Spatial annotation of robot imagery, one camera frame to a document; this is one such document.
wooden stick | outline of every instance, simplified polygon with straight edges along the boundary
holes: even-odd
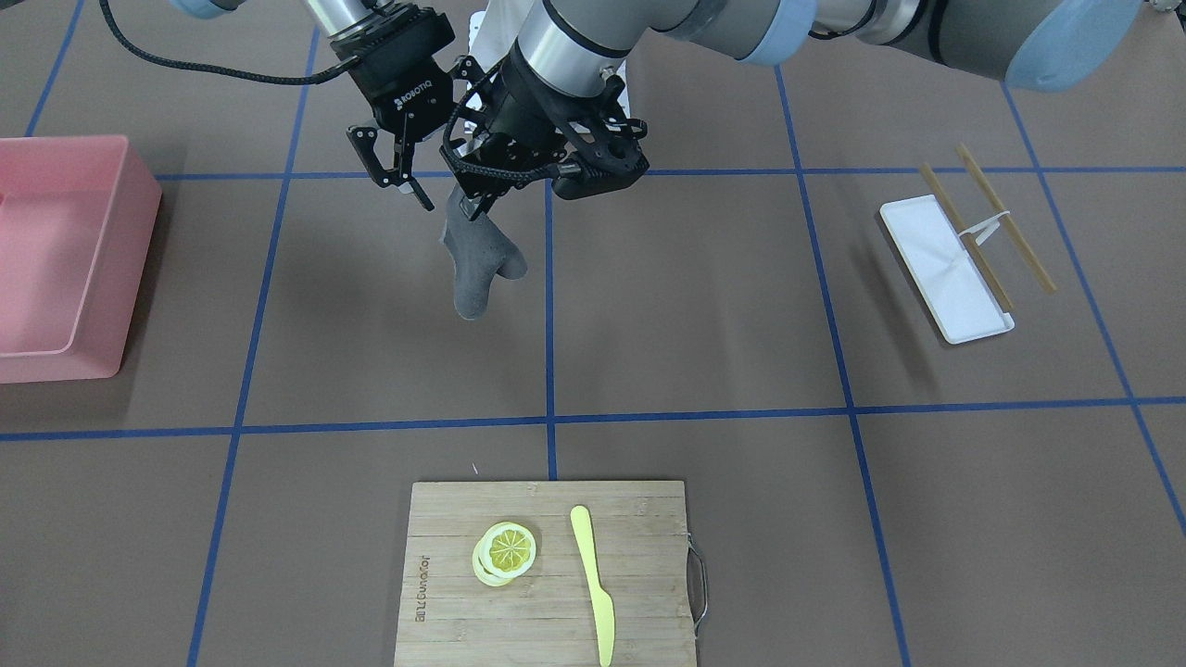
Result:
[[[963,160],[964,166],[968,167],[968,173],[976,179],[976,185],[980,185],[981,191],[984,192],[986,197],[988,197],[988,202],[993,204],[996,212],[1000,214],[1008,210],[1005,208],[1005,202],[1001,201],[1001,197],[996,195],[996,190],[993,189],[993,184],[988,182],[988,177],[984,176],[984,170],[980,169],[980,165],[976,164],[976,159],[971,157],[971,151],[961,144],[959,147],[956,148],[956,153],[959,153],[959,158]],[[1001,216],[1001,224],[1005,227],[1005,230],[1009,233],[1009,237],[1013,239],[1013,243],[1018,247],[1018,250],[1026,260],[1026,263],[1029,265],[1029,269],[1034,272],[1034,277],[1038,278],[1038,282],[1041,284],[1042,290],[1045,290],[1047,294],[1057,292],[1058,285],[1054,285],[1050,273],[1046,272],[1046,267],[1044,267],[1041,261],[1038,259],[1038,254],[1034,253],[1033,247],[1028,241],[1026,241],[1026,237],[1022,236],[1021,228],[1013,221],[1013,216]]]
[[[956,210],[955,203],[951,201],[951,196],[948,191],[943,189],[939,183],[939,177],[935,176],[935,170],[931,165],[924,164],[923,169],[918,170],[922,172],[923,178],[926,184],[931,188],[931,192],[935,193],[935,198],[939,202],[939,207],[943,209],[944,215],[951,221],[951,227],[955,228],[956,233],[961,233],[968,229],[964,224],[963,217],[959,216],[959,211]],[[1013,311],[1013,301],[1009,296],[1005,293],[1005,287],[1001,286],[1001,281],[993,273],[993,267],[988,266],[988,260],[984,258],[984,253],[980,250],[980,246],[976,244],[976,239],[971,234],[962,234],[959,241],[963,242],[964,248],[968,254],[971,255],[971,261],[976,263],[976,268],[980,269],[980,274],[984,277],[984,281],[988,282],[988,288],[993,291],[993,297],[996,299],[997,305],[1005,312]]]

knife blade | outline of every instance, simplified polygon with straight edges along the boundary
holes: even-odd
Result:
[[[613,598],[601,587],[597,570],[597,547],[593,541],[593,519],[584,504],[578,504],[568,513],[573,523],[573,535],[581,552],[581,565],[585,566],[585,580],[589,586],[589,601],[593,603],[593,624],[597,627],[597,654],[601,667],[610,667],[613,660],[614,616]]]

citrus slice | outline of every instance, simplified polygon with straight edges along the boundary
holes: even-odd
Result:
[[[478,546],[482,566],[495,577],[514,579],[535,563],[535,535],[518,523],[496,523]]]
[[[510,584],[511,582],[515,580],[515,579],[505,579],[503,577],[496,577],[490,572],[486,572],[486,568],[482,566],[482,561],[478,559],[478,552],[480,551],[482,551],[482,542],[478,542],[473,547],[473,574],[474,577],[478,578],[479,582],[486,584],[487,586],[493,586],[497,589],[498,586],[505,586],[506,584]]]

pink bin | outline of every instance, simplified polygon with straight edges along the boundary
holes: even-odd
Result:
[[[159,204],[127,136],[0,139],[0,383],[120,370]]]

cutting board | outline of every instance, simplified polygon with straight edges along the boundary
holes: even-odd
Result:
[[[593,517],[617,617],[614,666],[694,667],[683,482],[420,482],[412,487],[395,667],[597,667],[597,631],[568,513]],[[474,545],[514,521],[531,568],[490,587]]]

